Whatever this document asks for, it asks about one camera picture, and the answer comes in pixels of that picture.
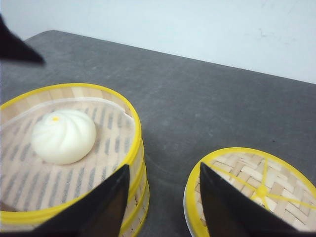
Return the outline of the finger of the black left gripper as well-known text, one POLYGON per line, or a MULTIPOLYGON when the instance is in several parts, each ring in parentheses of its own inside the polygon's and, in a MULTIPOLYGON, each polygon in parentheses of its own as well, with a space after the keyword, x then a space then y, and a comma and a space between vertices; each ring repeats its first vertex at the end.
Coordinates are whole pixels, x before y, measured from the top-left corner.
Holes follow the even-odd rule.
POLYGON ((44 58, 6 26, 0 16, 0 59, 44 65, 44 58))

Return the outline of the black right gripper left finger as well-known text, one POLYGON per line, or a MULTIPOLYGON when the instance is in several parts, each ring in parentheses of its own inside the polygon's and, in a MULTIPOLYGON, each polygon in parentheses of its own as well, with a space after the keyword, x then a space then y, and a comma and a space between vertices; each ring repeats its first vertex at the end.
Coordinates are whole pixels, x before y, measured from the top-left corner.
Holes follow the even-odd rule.
POLYGON ((128 200, 127 164, 88 195, 32 231, 2 237, 118 237, 128 200))

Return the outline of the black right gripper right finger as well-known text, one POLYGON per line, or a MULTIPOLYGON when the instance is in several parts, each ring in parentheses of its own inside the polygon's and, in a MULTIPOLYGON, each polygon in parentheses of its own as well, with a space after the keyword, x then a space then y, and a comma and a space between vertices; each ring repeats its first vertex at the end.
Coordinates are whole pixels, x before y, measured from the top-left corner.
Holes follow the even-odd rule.
POLYGON ((212 237, 314 237, 299 231, 251 201, 204 162, 200 192, 206 225, 212 237))

